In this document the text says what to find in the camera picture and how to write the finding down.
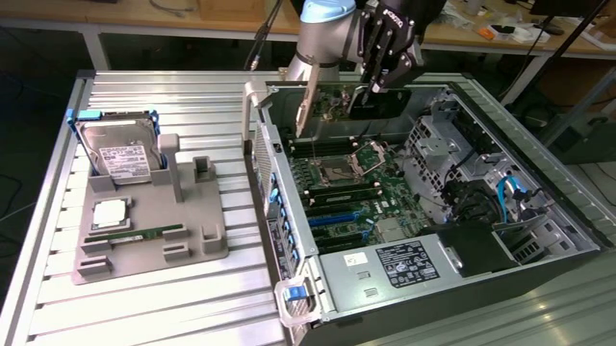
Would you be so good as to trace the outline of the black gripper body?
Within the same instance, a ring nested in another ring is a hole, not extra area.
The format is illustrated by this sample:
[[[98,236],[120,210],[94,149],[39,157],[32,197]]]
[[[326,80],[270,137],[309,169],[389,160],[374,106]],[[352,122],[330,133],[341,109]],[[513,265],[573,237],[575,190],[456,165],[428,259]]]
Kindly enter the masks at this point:
[[[368,1],[364,6],[364,47],[410,47],[424,40],[445,0]]]

